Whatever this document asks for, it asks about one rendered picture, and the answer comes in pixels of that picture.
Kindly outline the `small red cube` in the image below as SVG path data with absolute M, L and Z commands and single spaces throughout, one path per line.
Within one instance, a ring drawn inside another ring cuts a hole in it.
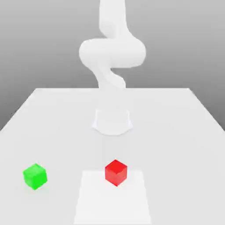
M 113 160 L 105 167 L 105 179 L 115 186 L 120 185 L 127 178 L 127 165 Z

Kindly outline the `small green cube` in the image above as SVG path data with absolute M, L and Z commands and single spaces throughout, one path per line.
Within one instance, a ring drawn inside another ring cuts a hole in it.
M 37 190 L 47 182 L 46 169 L 37 163 L 25 169 L 23 171 L 23 177 L 25 183 L 33 190 Z

